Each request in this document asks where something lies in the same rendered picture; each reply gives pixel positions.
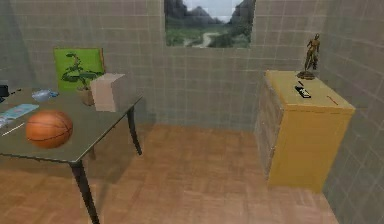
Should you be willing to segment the black device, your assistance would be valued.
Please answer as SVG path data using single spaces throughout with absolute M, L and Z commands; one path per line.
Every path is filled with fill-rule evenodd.
M 6 97 L 10 95 L 7 85 L 0 85 L 0 103 L 2 103 Z

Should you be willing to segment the orange basketball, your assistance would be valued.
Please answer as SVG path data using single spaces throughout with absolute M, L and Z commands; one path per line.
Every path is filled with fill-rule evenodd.
M 26 122 L 26 138 L 35 146 L 53 149 L 65 144 L 72 135 L 73 122 L 64 112 L 42 110 Z

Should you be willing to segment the pale blue dish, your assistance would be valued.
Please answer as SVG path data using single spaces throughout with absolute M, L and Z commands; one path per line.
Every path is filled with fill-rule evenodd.
M 37 102 L 44 102 L 49 100 L 50 98 L 57 97 L 58 95 L 58 92 L 52 91 L 50 89 L 43 89 L 33 92 L 32 98 Z

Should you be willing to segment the beige cardboard box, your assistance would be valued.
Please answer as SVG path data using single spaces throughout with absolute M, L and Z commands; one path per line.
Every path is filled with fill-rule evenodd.
M 97 111 L 117 112 L 129 103 L 128 76 L 106 73 L 90 82 L 92 97 Z

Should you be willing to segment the grey table with black legs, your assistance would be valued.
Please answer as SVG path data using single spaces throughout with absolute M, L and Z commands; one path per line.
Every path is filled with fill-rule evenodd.
M 133 94 L 129 96 L 129 103 L 123 110 L 107 112 L 97 111 L 93 106 L 84 105 L 75 92 L 61 92 L 57 97 L 40 102 L 37 110 L 58 110 L 67 114 L 73 122 L 73 131 L 69 140 L 60 147 L 53 149 L 42 149 L 33 145 L 26 138 L 25 132 L 26 122 L 33 115 L 28 113 L 17 118 L 8 130 L 21 123 L 25 123 L 19 129 L 5 136 L 1 136 L 1 134 L 8 130 L 0 129 L 0 156 L 69 165 L 82 194 L 92 224 L 100 224 L 82 159 L 123 118 L 128 119 L 129 130 L 136 151 L 138 153 L 142 152 L 134 121 L 134 108 L 140 99 L 140 95 Z

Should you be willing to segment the yellow wooden dresser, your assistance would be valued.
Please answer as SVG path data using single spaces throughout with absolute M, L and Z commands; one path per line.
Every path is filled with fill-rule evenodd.
M 311 97 L 302 98 L 296 86 L 305 88 Z M 320 192 L 354 112 L 348 101 L 318 78 L 300 79 L 294 71 L 266 71 L 260 84 L 255 135 L 267 184 Z

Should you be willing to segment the light blue book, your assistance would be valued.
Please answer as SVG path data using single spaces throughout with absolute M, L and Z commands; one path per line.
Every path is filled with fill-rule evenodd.
M 38 105 L 35 104 L 20 104 L 11 109 L 6 110 L 5 112 L 0 113 L 0 117 L 6 119 L 17 119 L 27 113 L 32 112 L 37 109 Z

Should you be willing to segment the white pencil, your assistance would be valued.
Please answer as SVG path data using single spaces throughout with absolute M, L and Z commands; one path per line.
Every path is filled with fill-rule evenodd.
M 19 129 L 20 127 L 24 126 L 24 125 L 25 125 L 25 123 L 21 123 L 20 125 L 14 127 L 14 128 L 11 128 L 10 130 L 8 130 L 5 133 L 1 134 L 1 136 L 8 135 L 8 134 L 12 133 L 13 131 Z

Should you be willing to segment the black remote control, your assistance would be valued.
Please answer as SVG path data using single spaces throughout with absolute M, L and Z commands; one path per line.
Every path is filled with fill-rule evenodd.
M 301 86 L 296 86 L 295 89 L 300 94 L 300 96 L 302 98 L 310 98 L 311 97 L 311 95 L 309 94 L 309 92 L 305 88 L 303 88 Z

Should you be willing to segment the green bonsai plant in pot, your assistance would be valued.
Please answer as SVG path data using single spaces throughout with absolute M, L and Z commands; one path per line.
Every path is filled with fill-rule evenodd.
M 94 80 L 103 75 L 103 72 L 85 70 L 81 66 L 81 59 L 74 52 L 67 53 L 66 56 L 68 58 L 73 58 L 74 63 L 72 66 L 69 66 L 65 69 L 65 72 L 61 76 L 61 80 L 71 83 L 80 82 L 81 86 L 77 88 L 79 97 L 84 105 L 92 106 L 94 104 L 94 99 L 91 87 L 87 83 L 87 80 Z

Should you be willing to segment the landscape window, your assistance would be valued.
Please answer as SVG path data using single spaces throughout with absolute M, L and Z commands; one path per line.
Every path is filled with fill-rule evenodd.
M 248 48 L 256 0 L 164 0 L 166 45 Z

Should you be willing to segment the bronze human statue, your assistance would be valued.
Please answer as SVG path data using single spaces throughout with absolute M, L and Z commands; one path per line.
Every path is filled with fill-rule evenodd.
M 320 34 L 316 33 L 315 36 L 309 40 L 307 44 L 307 53 L 305 57 L 304 70 L 297 74 L 297 77 L 305 80 L 313 80 L 315 75 L 313 70 L 317 69 L 318 54 L 320 51 Z

